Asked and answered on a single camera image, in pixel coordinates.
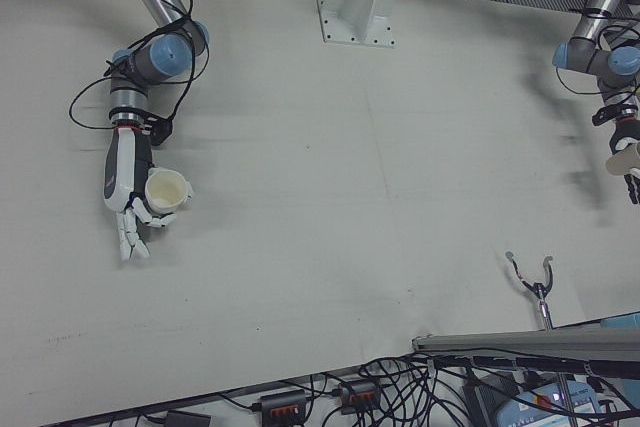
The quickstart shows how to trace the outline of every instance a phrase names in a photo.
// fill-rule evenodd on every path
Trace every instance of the black cable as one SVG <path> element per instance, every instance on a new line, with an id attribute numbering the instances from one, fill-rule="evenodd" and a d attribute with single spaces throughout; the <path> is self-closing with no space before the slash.
<path id="1" fill-rule="evenodd" d="M 165 421 L 167 420 L 166 418 L 151 417 L 150 415 L 146 415 L 146 414 L 143 414 L 142 416 L 152 424 L 156 424 L 156 425 L 164 425 Z"/>
<path id="2" fill-rule="evenodd" d="M 79 125 L 80 127 L 83 127 L 85 129 L 89 129 L 89 130 L 111 130 L 113 129 L 113 125 L 110 127 L 95 127 L 93 125 L 87 125 L 87 124 L 83 124 L 82 122 L 80 122 L 78 119 L 75 118 L 75 116 L 73 115 L 73 108 L 76 105 L 76 102 L 78 102 L 78 100 L 80 99 L 80 97 L 82 97 L 89 89 L 91 89 L 92 87 L 105 82 L 107 80 L 111 80 L 111 77 L 102 77 L 101 79 L 98 79 L 94 82 L 91 82 L 89 85 L 87 85 L 85 88 L 83 88 L 80 92 L 78 92 L 76 94 L 76 96 L 73 98 L 73 100 L 71 101 L 71 104 L 69 104 L 69 118 L 71 119 L 71 121 L 76 124 Z"/>
<path id="3" fill-rule="evenodd" d="M 322 425 L 321 425 L 321 427 L 326 427 L 327 422 L 329 422 L 329 419 L 330 419 L 333 415 L 335 415 L 337 412 L 340 412 L 340 409 L 341 409 L 341 408 L 342 408 L 342 407 L 336 407 L 336 408 L 335 408 L 335 409 L 333 409 L 331 412 L 329 412 L 329 413 L 325 416 L 324 420 L 322 421 Z"/>
<path id="4" fill-rule="evenodd" d="M 569 92 L 571 92 L 572 94 L 577 94 L 577 95 L 602 95 L 602 94 L 609 94 L 613 91 L 606 91 L 606 90 L 598 90 L 596 92 L 578 92 L 577 90 L 573 90 L 571 87 L 569 87 L 566 82 L 564 80 L 562 80 L 562 77 L 560 77 L 560 69 L 558 67 L 556 67 L 556 77 L 558 77 L 558 80 L 560 81 L 560 83 L 562 84 L 562 86 L 567 89 Z"/>
<path id="5" fill-rule="evenodd" d="M 616 396 L 620 399 L 620 401 L 622 401 L 622 403 L 624 405 L 626 405 L 629 409 L 635 409 L 636 406 L 633 405 L 633 403 L 627 399 L 622 392 L 620 392 L 615 385 L 613 385 L 611 382 L 609 382 L 608 380 L 603 379 L 602 377 L 596 377 L 596 379 L 598 379 L 599 382 L 603 383 L 604 385 L 606 385 L 609 390 L 611 392 L 613 392 L 614 394 L 616 394 Z"/>
<path id="6" fill-rule="evenodd" d="M 236 407 L 239 407 L 241 409 L 249 410 L 249 411 L 253 412 L 253 408 L 251 406 L 245 405 L 245 404 L 241 404 L 237 400 L 233 400 L 231 397 L 227 397 L 225 394 L 217 393 L 216 396 L 226 400 L 227 402 L 229 402 L 230 404 L 235 405 Z"/>

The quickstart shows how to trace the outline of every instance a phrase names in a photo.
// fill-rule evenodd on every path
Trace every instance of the white cup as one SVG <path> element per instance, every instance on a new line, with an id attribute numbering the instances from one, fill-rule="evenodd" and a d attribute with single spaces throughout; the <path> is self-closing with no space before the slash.
<path id="1" fill-rule="evenodd" d="M 640 143 L 628 145 L 607 160 L 607 171 L 611 175 L 626 175 L 631 169 L 640 168 Z"/>
<path id="2" fill-rule="evenodd" d="M 144 186 L 147 203 L 158 214 L 170 214 L 178 210 L 189 197 L 187 181 L 175 170 L 154 170 Z"/>

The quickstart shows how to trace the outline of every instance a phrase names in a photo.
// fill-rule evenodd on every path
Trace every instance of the wire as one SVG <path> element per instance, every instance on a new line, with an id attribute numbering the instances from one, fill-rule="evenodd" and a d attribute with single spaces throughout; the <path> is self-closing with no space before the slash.
<path id="1" fill-rule="evenodd" d="M 111 129 L 113 129 L 113 125 L 110 126 L 110 127 L 96 127 L 96 126 L 93 126 L 93 125 L 84 124 L 84 123 L 80 122 L 78 119 L 76 119 L 75 116 L 73 115 L 73 108 L 75 107 L 75 105 L 78 102 L 78 100 L 80 99 L 80 97 L 82 97 L 92 87 L 95 87 L 96 85 L 98 85 L 98 84 L 100 84 L 102 82 L 106 82 L 107 80 L 111 80 L 111 77 L 102 77 L 102 78 L 100 78 L 100 79 L 98 79 L 98 80 L 96 80 L 94 82 L 91 82 L 89 85 L 84 87 L 80 92 L 78 92 L 76 94 L 76 96 L 73 98 L 73 100 L 69 104 L 69 118 L 71 119 L 71 121 L 74 124 L 77 124 L 80 127 L 83 127 L 85 129 L 89 129 L 89 130 L 111 130 Z"/>
<path id="2" fill-rule="evenodd" d="M 142 416 L 152 424 L 156 424 L 156 425 L 164 425 L 165 421 L 167 420 L 166 418 L 162 418 L 162 417 L 151 417 L 150 415 L 147 415 L 147 414 L 143 414 Z"/>
<path id="3" fill-rule="evenodd" d="M 218 397 L 223 398 L 224 400 L 226 400 L 227 402 L 229 402 L 230 404 L 235 405 L 236 407 L 239 407 L 241 409 L 244 410 L 249 410 L 251 412 L 253 412 L 253 409 L 251 408 L 251 406 L 249 405 L 245 405 L 245 404 L 241 404 L 240 402 L 238 402 L 237 400 L 233 400 L 231 397 L 227 397 L 225 394 L 221 394 L 221 393 L 217 393 L 216 394 Z"/>

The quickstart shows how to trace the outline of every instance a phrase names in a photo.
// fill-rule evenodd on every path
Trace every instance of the robotic hand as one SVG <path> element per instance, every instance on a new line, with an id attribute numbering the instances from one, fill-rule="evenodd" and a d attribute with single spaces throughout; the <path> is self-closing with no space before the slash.
<path id="1" fill-rule="evenodd" d="M 594 126 L 613 121 L 615 130 L 609 142 L 609 162 L 630 145 L 640 142 L 638 117 L 638 73 L 640 72 L 640 35 L 626 39 L 625 33 L 635 32 L 636 19 L 622 19 L 627 24 L 616 23 L 616 11 L 620 0 L 587 0 L 582 17 L 569 42 L 556 49 L 553 64 L 559 69 L 591 74 L 597 77 L 599 93 L 605 106 L 592 117 Z M 606 38 L 611 50 L 601 47 Z M 629 198 L 634 204 L 640 200 L 640 161 L 628 165 L 624 175 Z"/>
<path id="2" fill-rule="evenodd" d="M 114 129 L 105 165 L 104 199 L 116 213 L 123 261 L 150 256 L 138 235 L 138 221 L 166 227 L 191 197 L 193 188 L 180 173 L 153 166 L 149 138 L 139 126 L 121 123 Z"/>
<path id="3" fill-rule="evenodd" d="M 616 122 L 616 130 L 609 146 L 614 154 L 607 161 L 607 170 L 612 175 L 622 175 L 627 183 L 629 198 L 634 204 L 640 201 L 640 157 L 637 144 L 640 142 L 640 120 L 628 117 Z"/>

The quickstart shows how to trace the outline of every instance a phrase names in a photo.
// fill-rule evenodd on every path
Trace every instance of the monitor screen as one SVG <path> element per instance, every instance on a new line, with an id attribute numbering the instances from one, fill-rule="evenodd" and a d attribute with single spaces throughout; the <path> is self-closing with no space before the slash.
<path id="1" fill-rule="evenodd" d="M 593 414 L 595 410 L 593 409 L 593 404 L 591 402 L 587 402 L 582 405 L 577 405 L 573 408 L 574 412 L 579 414 Z M 578 425 L 589 425 L 590 422 L 588 420 L 578 419 Z M 544 419 L 540 419 L 534 421 L 533 423 L 524 423 L 519 424 L 526 427 L 571 427 L 569 424 L 569 419 L 562 415 L 551 415 L 550 417 L 545 417 Z"/>

